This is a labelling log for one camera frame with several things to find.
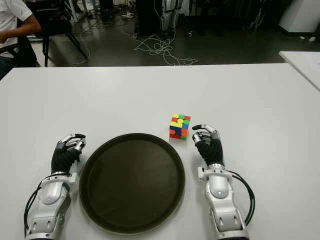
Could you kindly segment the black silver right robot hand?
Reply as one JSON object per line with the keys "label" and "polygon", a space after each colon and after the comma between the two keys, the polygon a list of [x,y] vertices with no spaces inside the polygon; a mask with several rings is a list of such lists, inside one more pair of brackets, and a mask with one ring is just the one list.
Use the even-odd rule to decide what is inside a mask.
{"label": "black silver right robot hand", "polygon": [[192,140],[205,163],[210,166],[219,164],[224,166],[223,147],[218,130],[208,124],[198,124],[192,127],[196,131]]}

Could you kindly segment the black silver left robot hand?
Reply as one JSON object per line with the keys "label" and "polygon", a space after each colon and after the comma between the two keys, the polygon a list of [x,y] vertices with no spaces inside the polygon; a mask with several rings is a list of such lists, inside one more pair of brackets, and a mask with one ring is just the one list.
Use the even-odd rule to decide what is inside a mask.
{"label": "black silver left robot hand", "polygon": [[80,133],[70,133],[60,139],[54,149],[51,159],[51,174],[69,174],[75,161],[80,161],[80,155],[86,146],[86,136]]}

